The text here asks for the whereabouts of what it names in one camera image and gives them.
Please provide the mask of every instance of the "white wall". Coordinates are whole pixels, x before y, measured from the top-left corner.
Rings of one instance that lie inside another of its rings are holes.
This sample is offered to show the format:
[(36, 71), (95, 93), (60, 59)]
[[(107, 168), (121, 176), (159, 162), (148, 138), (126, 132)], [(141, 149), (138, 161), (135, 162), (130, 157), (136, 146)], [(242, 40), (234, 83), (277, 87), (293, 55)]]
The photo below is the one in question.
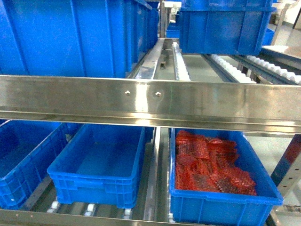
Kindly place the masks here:
[[(294, 0), (284, 0), (283, 2), (287, 2), (287, 3), (291, 3), (292, 5), (290, 6), (290, 8), (287, 10), (286, 14), (285, 14), (285, 18), (284, 21), (294, 24), (295, 20), (297, 18), (297, 15), (299, 13), (299, 10), (301, 8), (301, 0), (299, 0), (299, 2), (296, 4), (297, 1)], [(281, 13), (281, 10), (284, 7), (284, 4), (282, 3), (275, 3), (273, 4), (273, 7), (277, 7), (279, 14)]]
[(301, 8), (301, 1), (295, 6), (292, 5), (286, 12), (284, 21), (294, 24)]
[(296, 23), (295, 29), (301, 29), (301, 16), (299, 17), (299, 19)]

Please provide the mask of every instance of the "metal shelf rack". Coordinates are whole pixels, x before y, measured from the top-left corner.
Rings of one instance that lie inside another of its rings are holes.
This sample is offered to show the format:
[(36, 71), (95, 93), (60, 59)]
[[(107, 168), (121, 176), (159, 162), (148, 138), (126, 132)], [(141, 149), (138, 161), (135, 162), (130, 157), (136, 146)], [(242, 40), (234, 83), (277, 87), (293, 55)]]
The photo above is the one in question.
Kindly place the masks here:
[[(160, 38), (128, 79), (0, 76), (0, 118), (3, 119), (157, 127), (153, 144), (147, 144), (140, 200), (134, 209), (97, 205), (90, 216), (84, 216), (89, 212), (88, 203), (75, 203), (50, 211), (56, 213), (47, 213), (55, 202), (55, 189), (51, 179), (46, 178), (22, 210), (0, 210), (1, 225), (173, 225), (168, 216), (169, 156), (165, 127), (242, 130), (273, 136), (301, 134), (299, 85), (288, 79), (279, 80), (273, 72), (241, 56), (233, 58), (244, 65), (242, 70), (250, 68), (259, 77), (277, 80), (277, 85), (237, 83), (209, 55), (204, 55), (204, 59), (226, 83), (190, 81), (177, 41)], [(300, 70), (294, 66), (301, 62), (300, 55), (277, 52), (275, 57), (274, 54), (276, 51), (266, 48), (261, 57), (273, 57), (282, 65)], [(154, 80), (165, 55), (173, 55), (175, 81)], [(296, 169), (301, 167), (300, 152), (301, 136), (295, 135), (283, 156), (292, 157), (291, 166), (285, 169), (282, 178), (277, 178), (277, 170), (283, 170), (280, 161), (272, 174), (283, 196), (300, 179), (296, 174)], [(267, 224), (280, 225), (274, 211)]]

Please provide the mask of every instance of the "blue plastic crate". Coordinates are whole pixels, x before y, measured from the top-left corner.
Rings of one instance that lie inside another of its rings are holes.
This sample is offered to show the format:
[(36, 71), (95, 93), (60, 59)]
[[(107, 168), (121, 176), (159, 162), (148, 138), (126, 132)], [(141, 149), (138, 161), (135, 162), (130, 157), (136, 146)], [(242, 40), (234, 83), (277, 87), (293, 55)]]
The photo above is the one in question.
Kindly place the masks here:
[(48, 168), (60, 203), (132, 208), (145, 150), (145, 128), (84, 125)]
[(150, 10), (143, 0), (0, 0), (0, 73), (124, 78), (146, 52)]
[(264, 35), (264, 39), (263, 39), (263, 46), (269, 46), (272, 43), (273, 37), (274, 37), (274, 31), (271, 29), (267, 29), (267, 31), (265, 32)]
[(273, 0), (182, 0), (182, 7), (193, 10), (210, 11), (242, 11), (248, 9), (265, 9), (271, 7)]
[(148, 23), (148, 49), (151, 49), (158, 40), (159, 12), (157, 10), (150, 11)]
[(258, 55), (274, 10), (271, 7), (182, 8), (180, 47), (183, 53)]
[(170, 194), (171, 212), (175, 221), (226, 226), (262, 226), (274, 205), (283, 198), (266, 172), (255, 151), (242, 132), (185, 129), (206, 137), (218, 137), (237, 143), (239, 158), (235, 165), (250, 173), (256, 182), (258, 196), (197, 192), (175, 189), (175, 135), (180, 129), (171, 129)]
[(47, 175), (78, 124), (8, 121), (0, 126), (0, 206), (17, 210)]
[(180, 37), (180, 27), (170, 23), (166, 30), (166, 37), (167, 38), (179, 38)]
[(152, 8), (157, 9), (160, 1), (146, 1)]

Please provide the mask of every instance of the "red mesh netting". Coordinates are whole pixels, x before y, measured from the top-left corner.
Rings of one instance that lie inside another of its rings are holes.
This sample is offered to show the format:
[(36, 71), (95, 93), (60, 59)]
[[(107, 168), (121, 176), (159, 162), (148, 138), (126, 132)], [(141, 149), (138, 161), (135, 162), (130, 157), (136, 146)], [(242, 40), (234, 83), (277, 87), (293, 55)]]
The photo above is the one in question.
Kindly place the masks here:
[(235, 166), (236, 143), (194, 135), (176, 137), (176, 189), (257, 195), (248, 172)]

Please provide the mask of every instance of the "crate handle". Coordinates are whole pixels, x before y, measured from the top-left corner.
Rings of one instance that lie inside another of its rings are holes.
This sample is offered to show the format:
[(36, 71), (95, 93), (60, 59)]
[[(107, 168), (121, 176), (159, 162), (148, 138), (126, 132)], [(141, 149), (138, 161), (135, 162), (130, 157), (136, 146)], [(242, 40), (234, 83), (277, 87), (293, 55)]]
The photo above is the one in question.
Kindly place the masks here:
[(104, 184), (102, 180), (99, 179), (77, 179), (74, 181), (76, 187), (86, 187), (86, 188), (101, 188), (104, 189)]

